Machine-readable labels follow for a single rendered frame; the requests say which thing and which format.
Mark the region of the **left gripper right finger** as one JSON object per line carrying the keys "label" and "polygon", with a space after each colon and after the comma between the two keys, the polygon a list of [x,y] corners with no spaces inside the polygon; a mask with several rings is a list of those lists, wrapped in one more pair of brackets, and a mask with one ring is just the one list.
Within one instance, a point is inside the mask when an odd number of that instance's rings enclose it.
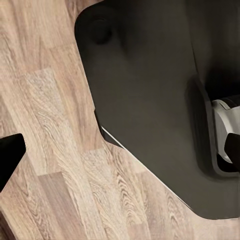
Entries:
{"label": "left gripper right finger", "polygon": [[240,172],[240,135],[229,133],[227,135],[224,151]]}

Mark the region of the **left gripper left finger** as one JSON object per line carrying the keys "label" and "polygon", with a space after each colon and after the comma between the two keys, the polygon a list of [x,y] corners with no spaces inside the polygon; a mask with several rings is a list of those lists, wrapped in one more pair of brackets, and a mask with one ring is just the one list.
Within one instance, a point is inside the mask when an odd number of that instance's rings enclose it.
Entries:
{"label": "left gripper left finger", "polygon": [[0,138],[0,194],[25,153],[22,133]]}

